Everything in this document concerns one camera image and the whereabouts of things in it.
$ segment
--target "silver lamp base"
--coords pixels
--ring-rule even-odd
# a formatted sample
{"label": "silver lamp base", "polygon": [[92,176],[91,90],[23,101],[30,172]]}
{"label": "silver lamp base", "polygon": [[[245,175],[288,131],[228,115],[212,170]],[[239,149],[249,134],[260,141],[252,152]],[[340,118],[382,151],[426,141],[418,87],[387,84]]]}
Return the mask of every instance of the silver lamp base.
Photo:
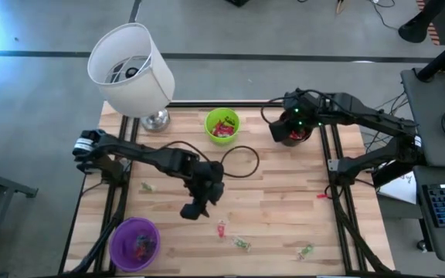
{"label": "silver lamp base", "polygon": [[166,109],[160,110],[155,114],[147,117],[141,117],[140,122],[145,130],[151,132],[160,132],[168,127],[171,122],[169,113]]}

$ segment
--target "wooden table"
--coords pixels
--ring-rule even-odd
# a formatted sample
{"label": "wooden table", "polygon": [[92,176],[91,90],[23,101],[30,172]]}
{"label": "wooden table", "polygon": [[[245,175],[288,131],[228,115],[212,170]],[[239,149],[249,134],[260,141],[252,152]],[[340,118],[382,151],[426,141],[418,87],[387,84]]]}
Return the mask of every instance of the wooden table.
{"label": "wooden table", "polygon": [[[331,200],[317,198],[328,184],[318,130],[304,144],[284,147],[273,142],[259,109],[237,108],[235,110],[241,120],[238,138],[230,146],[219,147],[204,133],[203,123],[209,110],[170,109],[170,127],[159,134],[140,129],[137,143],[161,147],[171,141],[184,140],[194,144],[212,160],[220,160],[232,146],[248,145],[259,153],[260,167],[249,178],[225,177],[224,195],[217,206],[208,207],[211,217],[201,216],[197,221],[190,221],[179,216],[182,206],[191,201],[182,181],[169,178],[150,165],[135,162],[125,218],[150,219],[161,234],[158,257],[146,270],[135,275],[344,274]],[[273,119],[281,112],[282,109],[269,108],[266,115]],[[105,104],[100,128],[116,135],[120,123],[121,115]],[[345,156],[356,157],[364,153],[357,126],[341,126],[339,131]],[[330,145],[331,152],[335,154],[334,145]],[[188,148],[184,145],[173,147]],[[250,172],[255,164],[254,154],[242,150],[229,155],[224,167],[229,173],[243,175]],[[371,181],[365,174],[359,178]],[[95,185],[99,179],[99,175],[88,176],[84,188]],[[155,186],[155,192],[142,190],[142,182]],[[352,186],[352,194],[362,236],[381,261],[393,269],[374,188],[357,183]],[[81,198],[65,270],[76,266],[97,239],[106,195],[105,185]],[[228,222],[227,240],[221,240],[217,235],[219,220]],[[230,240],[233,236],[251,242],[251,251],[247,253],[233,246]],[[309,243],[314,246],[313,253],[305,261],[298,261],[297,248]],[[351,239],[348,239],[348,245],[355,262]]]}

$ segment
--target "white lamp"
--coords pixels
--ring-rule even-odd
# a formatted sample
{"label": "white lamp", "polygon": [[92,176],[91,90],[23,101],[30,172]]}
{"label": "white lamp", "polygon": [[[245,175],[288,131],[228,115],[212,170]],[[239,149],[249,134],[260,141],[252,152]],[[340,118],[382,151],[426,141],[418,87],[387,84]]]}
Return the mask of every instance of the white lamp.
{"label": "white lamp", "polygon": [[140,117],[149,131],[167,127],[165,107],[172,100],[175,78],[142,24],[128,23],[106,34],[93,48],[87,69],[116,111]]}

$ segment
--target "desk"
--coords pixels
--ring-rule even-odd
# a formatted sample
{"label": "desk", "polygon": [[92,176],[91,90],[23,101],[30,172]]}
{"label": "desk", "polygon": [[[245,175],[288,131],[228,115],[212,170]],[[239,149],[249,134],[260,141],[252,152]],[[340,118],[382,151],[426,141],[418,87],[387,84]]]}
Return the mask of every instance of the desk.
{"label": "desk", "polygon": [[412,70],[401,72],[413,119],[422,138],[422,149],[429,166],[445,167],[445,133],[440,118],[445,113],[445,73],[436,73],[433,80],[418,80]]}
{"label": "desk", "polygon": [[[203,122],[209,110],[170,109],[172,122],[169,128],[159,134],[139,130],[137,142],[161,147],[174,140],[185,140],[200,148],[209,158],[219,160],[231,147],[215,146],[204,133]],[[326,198],[317,198],[328,183],[320,133],[315,131],[305,144],[288,148],[273,142],[267,125],[260,118],[259,109],[237,108],[236,112],[241,128],[234,145],[245,144],[255,148],[260,155],[260,167],[249,178],[225,177],[224,195],[217,206],[208,207],[210,218],[201,217],[197,221],[182,219],[179,210],[191,201],[182,181],[166,177],[150,165],[133,164],[125,218],[148,218],[161,233],[158,257],[145,271],[136,275],[344,274],[332,203]],[[281,112],[282,109],[270,108],[266,115],[273,119]],[[121,116],[104,105],[100,128],[117,134],[120,122]],[[339,130],[345,156],[355,157],[364,152],[357,126],[339,127]],[[227,172],[244,174],[251,171],[255,163],[250,152],[236,151],[228,156],[224,166]],[[368,175],[360,178],[369,180]],[[84,187],[98,181],[99,175],[91,175]],[[155,186],[156,191],[143,191],[141,182]],[[358,183],[352,186],[352,194],[360,232],[384,264],[393,268],[374,188]],[[81,198],[65,270],[76,266],[96,240],[106,195],[105,185]],[[220,219],[229,223],[226,229],[228,237],[241,236],[251,242],[249,253],[232,246],[229,240],[219,239],[216,226]],[[297,261],[296,248],[308,243],[314,245],[314,252],[304,262]],[[356,263],[351,240],[349,246],[352,260]]]}

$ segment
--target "concrete floor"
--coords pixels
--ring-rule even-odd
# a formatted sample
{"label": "concrete floor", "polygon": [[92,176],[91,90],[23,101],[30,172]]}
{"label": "concrete floor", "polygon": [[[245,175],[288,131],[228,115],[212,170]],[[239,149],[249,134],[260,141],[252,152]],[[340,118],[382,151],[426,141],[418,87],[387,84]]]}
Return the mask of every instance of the concrete floor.
{"label": "concrete floor", "polygon": [[[128,21],[133,0],[0,0],[0,50],[91,51]],[[163,53],[434,57],[444,48],[411,44],[382,26],[366,0],[144,0],[145,24]],[[418,12],[415,0],[380,9],[400,26]],[[169,60],[176,100],[269,99],[297,86],[345,91],[377,106],[400,92],[408,63]],[[87,59],[0,57],[0,175],[40,189],[16,196],[0,232],[0,272],[10,277],[56,274],[80,185],[71,151],[80,131],[96,127],[102,98]],[[399,116],[411,118],[408,107]],[[386,219],[397,270],[445,274],[445,262],[418,253],[417,222]]]}

